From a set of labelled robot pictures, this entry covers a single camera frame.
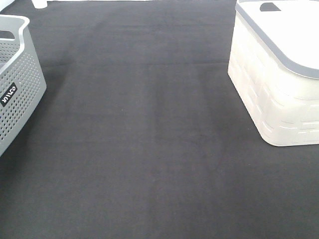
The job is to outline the black table cloth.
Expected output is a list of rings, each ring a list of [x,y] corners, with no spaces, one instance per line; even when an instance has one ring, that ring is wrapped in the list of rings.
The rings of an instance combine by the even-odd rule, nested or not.
[[[316,239],[319,147],[258,134],[233,0],[17,0],[47,83],[0,159],[3,239]]]

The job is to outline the white lidded storage box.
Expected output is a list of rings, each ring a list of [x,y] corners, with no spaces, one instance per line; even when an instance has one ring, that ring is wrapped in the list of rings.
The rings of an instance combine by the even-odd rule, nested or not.
[[[228,75],[261,138],[319,142],[319,3],[239,0]]]

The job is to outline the grey perforated plastic basket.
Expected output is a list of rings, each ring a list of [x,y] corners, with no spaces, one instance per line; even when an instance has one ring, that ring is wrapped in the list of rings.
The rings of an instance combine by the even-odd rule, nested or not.
[[[0,16],[0,151],[4,153],[22,130],[46,90],[45,78],[25,16]]]

